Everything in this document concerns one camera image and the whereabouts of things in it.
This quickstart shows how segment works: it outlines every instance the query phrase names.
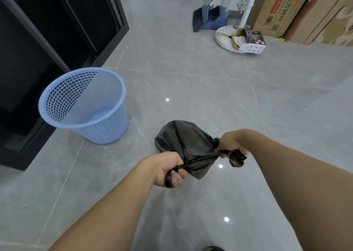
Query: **plastic bag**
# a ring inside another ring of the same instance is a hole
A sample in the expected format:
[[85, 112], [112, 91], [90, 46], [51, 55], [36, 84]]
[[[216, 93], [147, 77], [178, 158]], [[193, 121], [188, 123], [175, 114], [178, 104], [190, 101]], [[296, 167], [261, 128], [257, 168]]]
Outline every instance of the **plastic bag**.
[[[174, 169], [185, 169], [197, 179], [203, 178], [216, 159], [229, 151], [215, 152], [218, 147], [219, 138], [212, 138], [196, 124], [174, 120], [166, 124], [155, 138], [155, 145], [158, 151], [175, 151], [184, 161], [183, 165]], [[229, 163], [232, 167], [242, 167], [247, 157], [240, 151], [234, 150], [231, 153]], [[172, 188], [171, 170], [165, 177], [165, 186]]]

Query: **blue wastebasket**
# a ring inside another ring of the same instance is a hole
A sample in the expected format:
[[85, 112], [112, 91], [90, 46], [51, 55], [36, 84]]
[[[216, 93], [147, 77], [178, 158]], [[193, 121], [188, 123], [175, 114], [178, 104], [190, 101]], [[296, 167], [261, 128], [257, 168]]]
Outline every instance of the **blue wastebasket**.
[[71, 129], [106, 144], [127, 129], [126, 87], [117, 73], [99, 67], [71, 71], [54, 80], [39, 99], [39, 113], [56, 128]]

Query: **left hand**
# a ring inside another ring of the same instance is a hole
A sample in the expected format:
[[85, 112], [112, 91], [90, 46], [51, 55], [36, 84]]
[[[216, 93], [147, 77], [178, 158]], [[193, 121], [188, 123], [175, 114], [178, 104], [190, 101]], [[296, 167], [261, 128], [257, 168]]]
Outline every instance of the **left hand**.
[[[183, 161], [176, 152], [165, 151], [160, 154], [155, 154], [146, 157], [144, 160], [152, 162], [157, 167], [155, 185], [165, 187], [165, 176], [167, 172], [177, 165], [182, 165]], [[185, 169], [179, 169], [178, 172], [172, 171], [172, 184], [177, 187], [183, 179], [188, 177], [188, 172]]]

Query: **right hand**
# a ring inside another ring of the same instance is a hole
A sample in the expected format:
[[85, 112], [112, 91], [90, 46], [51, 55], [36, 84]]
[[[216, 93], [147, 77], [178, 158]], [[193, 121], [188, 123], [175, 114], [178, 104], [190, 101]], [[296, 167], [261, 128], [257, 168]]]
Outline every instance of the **right hand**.
[[[222, 151], [222, 150], [228, 150], [228, 151], [233, 151], [233, 150], [239, 150], [243, 155], [249, 155], [250, 152], [245, 149], [241, 144], [239, 143], [239, 139], [241, 137], [241, 130], [235, 130], [235, 131], [230, 131], [226, 132], [223, 134], [223, 136], [220, 138], [220, 143], [218, 145], [218, 148], [215, 151]], [[221, 155], [221, 158], [226, 158], [226, 156], [231, 155], [232, 152], [229, 152], [228, 155]]]

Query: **small white box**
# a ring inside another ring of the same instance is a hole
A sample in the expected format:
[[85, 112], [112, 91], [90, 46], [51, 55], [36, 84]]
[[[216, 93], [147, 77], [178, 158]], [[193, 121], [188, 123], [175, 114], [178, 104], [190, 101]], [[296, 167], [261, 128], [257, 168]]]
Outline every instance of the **small white box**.
[[232, 34], [232, 46], [235, 50], [245, 53], [260, 54], [266, 47], [266, 43], [261, 32], [241, 28], [236, 34]]

